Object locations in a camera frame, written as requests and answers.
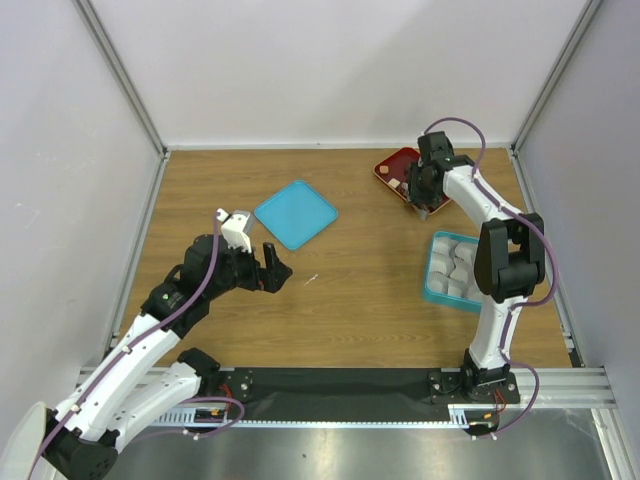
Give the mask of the blue box lid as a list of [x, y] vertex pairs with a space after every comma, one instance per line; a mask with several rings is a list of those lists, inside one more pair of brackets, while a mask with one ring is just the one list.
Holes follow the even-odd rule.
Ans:
[[262, 202], [255, 217], [288, 250], [296, 251], [338, 218], [337, 209], [303, 180]]

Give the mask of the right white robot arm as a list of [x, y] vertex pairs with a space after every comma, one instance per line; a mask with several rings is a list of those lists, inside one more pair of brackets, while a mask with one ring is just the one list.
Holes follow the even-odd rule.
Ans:
[[508, 383], [517, 319], [545, 278], [544, 222], [502, 198], [469, 156], [454, 152], [444, 132], [426, 133], [417, 144], [419, 160], [407, 168], [408, 202], [426, 209], [448, 198], [479, 228], [474, 279], [482, 307], [454, 392], [482, 402]]

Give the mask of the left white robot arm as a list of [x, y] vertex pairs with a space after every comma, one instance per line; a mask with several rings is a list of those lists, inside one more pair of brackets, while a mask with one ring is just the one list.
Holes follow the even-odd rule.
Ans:
[[221, 295], [236, 289], [278, 292], [292, 269], [271, 243], [264, 259], [220, 235], [201, 235], [143, 303], [121, 341], [93, 373], [57, 407], [48, 410], [39, 454], [68, 479], [102, 479], [118, 455], [165, 411], [181, 404], [214, 402], [215, 419], [233, 425], [227, 412], [244, 414], [223, 387], [220, 365], [191, 348], [159, 379], [138, 389], [149, 369], [174, 348]]

